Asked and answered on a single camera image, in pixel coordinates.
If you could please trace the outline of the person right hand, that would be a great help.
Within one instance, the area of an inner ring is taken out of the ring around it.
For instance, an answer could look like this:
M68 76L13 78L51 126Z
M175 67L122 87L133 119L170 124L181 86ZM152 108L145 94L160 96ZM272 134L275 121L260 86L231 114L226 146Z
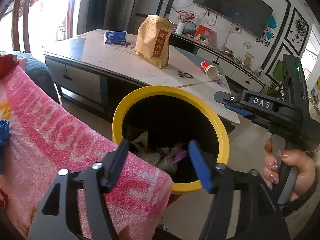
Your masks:
M268 139L266 142L265 151L267 155L265 157L263 179L268 188L272 189L273 185L279 183L279 174L277 172L279 165L272 153L271 139ZM279 150L278 157L282 163L295 167L298 170L296 183L289 197L289 201L292 202L311 189L316 178L315 164L313 159L301 150Z

